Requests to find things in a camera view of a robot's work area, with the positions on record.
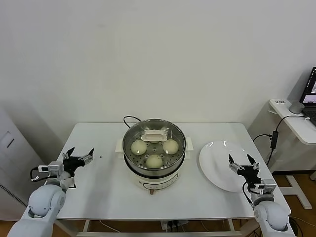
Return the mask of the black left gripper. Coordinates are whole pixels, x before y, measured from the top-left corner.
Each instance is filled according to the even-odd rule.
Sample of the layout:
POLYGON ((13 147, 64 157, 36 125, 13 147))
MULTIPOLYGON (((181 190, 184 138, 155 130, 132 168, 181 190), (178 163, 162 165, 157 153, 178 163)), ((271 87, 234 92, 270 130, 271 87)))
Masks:
POLYGON ((77 168, 84 167, 84 164, 89 164, 94 159, 94 148, 92 148, 88 154, 82 156, 80 159, 78 159, 78 157, 72 157, 74 150, 75 148, 72 147, 62 154, 64 171, 69 173, 71 177, 75 176, 77 168))

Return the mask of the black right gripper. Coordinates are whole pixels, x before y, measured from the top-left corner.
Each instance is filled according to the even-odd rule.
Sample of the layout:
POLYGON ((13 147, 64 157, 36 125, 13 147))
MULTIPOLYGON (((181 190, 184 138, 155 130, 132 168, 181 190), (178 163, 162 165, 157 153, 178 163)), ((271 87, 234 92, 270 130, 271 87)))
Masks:
POLYGON ((229 157, 229 168, 237 173, 238 175, 245 178, 247 184, 260 184, 262 182, 261 178, 258 177, 259 173, 259 163, 255 159, 247 154, 247 158, 251 165, 239 165, 235 163, 234 159, 230 154, 229 157))

